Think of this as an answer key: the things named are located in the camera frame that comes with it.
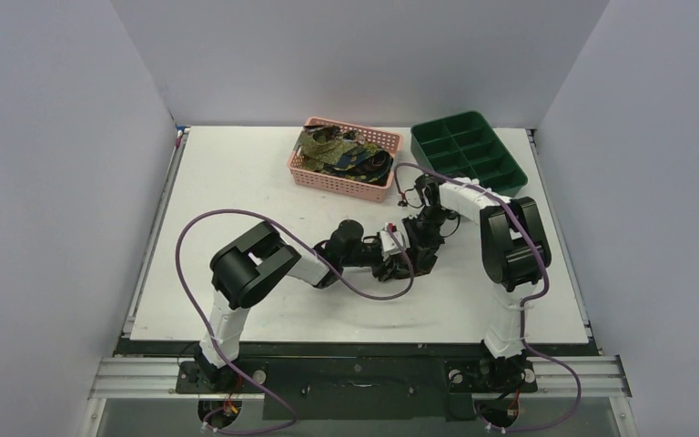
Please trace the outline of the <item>dark patterned necktie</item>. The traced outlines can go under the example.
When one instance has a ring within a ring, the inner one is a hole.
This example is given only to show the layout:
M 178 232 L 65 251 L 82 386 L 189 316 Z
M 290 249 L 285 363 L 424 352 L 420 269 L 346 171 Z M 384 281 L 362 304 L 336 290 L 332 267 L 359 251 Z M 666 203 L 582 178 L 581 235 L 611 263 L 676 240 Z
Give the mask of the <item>dark patterned necktie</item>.
M 438 256 L 432 250 L 407 249 L 405 253 L 390 256 L 384 263 L 381 281 L 410 279 L 432 272 Z

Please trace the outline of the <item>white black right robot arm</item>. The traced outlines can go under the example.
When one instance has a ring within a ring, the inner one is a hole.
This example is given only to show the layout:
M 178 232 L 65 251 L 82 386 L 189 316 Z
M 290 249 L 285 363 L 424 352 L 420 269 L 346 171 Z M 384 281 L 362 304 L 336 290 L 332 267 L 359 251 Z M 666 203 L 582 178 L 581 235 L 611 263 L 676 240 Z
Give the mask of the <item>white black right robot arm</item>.
M 479 228 L 481 264 L 501 289 L 495 292 L 491 323 L 481 341 L 491 355 L 478 362 L 477 376 L 484 386 L 499 389 L 513 375 L 509 358 L 525 350 L 522 317 L 531 293 L 519 287 L 543 280 L 551 264 L 538 206 L 532 198 L 503 196 L 471 178 L 445 181 L 424 174 L 415 179 L 413 191 L 420 198 L 419 213 L 402 224 L 415 275 L 426 275 L 435 266 L 446 221 L 466 219 Z

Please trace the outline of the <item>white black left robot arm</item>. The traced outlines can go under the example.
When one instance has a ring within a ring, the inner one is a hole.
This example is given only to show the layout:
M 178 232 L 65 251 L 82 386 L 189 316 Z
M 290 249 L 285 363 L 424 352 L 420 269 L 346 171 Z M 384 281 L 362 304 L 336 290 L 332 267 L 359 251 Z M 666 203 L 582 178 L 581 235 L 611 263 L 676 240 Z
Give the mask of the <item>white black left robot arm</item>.
M 366 236 L 359 222 L 347 219 L 313 250 L 312 258 L 300 254 L 271 223 L 262 221 L 211 259 L 210 330 L 200 342 L 196 361 L 202 364 L 200 380 L 212 391 L 224 391 L 234 382 L 231 361 L 239 355 L 249 311 L 286 277 L 325 289 L 339 280 L 345 268 L 369 268 L 380 282 L 417 275 L 407 238 L 392 224 Z

